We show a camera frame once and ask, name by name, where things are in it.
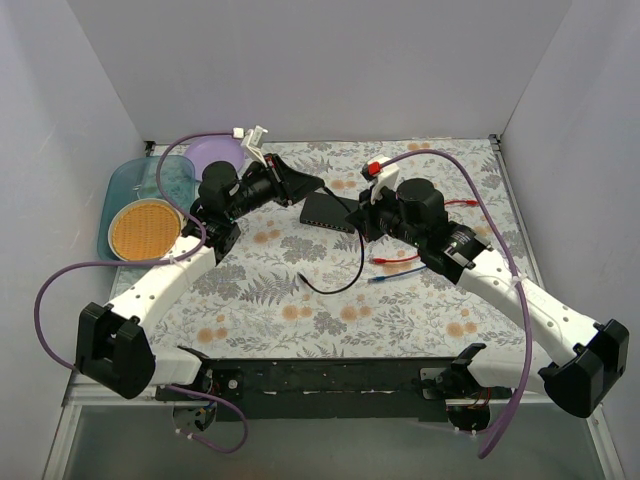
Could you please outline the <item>black network switch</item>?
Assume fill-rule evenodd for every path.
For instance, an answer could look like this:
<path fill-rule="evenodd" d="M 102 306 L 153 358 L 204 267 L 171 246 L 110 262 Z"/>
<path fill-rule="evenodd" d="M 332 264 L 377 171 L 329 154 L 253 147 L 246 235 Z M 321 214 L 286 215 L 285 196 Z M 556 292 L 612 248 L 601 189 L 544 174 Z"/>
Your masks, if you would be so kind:
<path fill-rule="evenodd" d="M 355 228 L 345 218 L 355 211 L 357 206 L 356 200 L 344 197 L 335 200 L 326 193 L 314 192 L 306 198 L 299 222 L 343 233 L 354 233 Z"/>

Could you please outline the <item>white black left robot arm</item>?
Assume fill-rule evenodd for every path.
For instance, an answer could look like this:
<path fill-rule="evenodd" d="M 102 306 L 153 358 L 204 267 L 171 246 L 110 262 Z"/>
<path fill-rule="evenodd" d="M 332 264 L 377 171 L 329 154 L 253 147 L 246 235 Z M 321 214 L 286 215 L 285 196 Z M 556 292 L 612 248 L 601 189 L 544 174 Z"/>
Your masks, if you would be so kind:
<path fill-rule="evenodd" d="M 77 370 L 125 399 L 166 384 L 178 384 L 190 399 L 205 398 L 213 377 L 202 368 L 204 355 L 183 347 L 153 350 L 150 335 L 182 294 L 231 251 L 240 236 L 239 218 L 268 202 L 295 205 L 323 185 L 275 154 L 252 162 L 243 175 L 228 162 L 207 166 L 192 218 L 167 264 L 151 268 L 107 305 L 91 303 L 81 312 Z"/>

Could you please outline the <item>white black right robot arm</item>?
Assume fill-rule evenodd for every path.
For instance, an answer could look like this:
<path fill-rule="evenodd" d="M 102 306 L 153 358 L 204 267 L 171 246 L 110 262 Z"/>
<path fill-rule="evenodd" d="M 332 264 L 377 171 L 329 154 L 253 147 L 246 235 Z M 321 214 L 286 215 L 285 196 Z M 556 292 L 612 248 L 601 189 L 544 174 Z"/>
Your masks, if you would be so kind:
<path fill-rule="evenodd" d="M 486 388 L 515 388 L 547 395 L 565 412 L 587 418 L 626 370 L 629 331 L 583 315 L 529 279 L 516 278 L 504 256 L 472 228 L 448 217 L 444 197 L 426 179 L 411 179 L 397 190 L 372 188 L 360 195 L 347 222 L 368 241 L 387 235 L 416 248 L 432 272 L 470 292 L 522 326 L 530 316 L 535 345 L 543 354 L 523 375 L 524 361 L 492 358 L 482 343 L 459 354 L 427 381 L 430 390 L 475 397 Z"/>

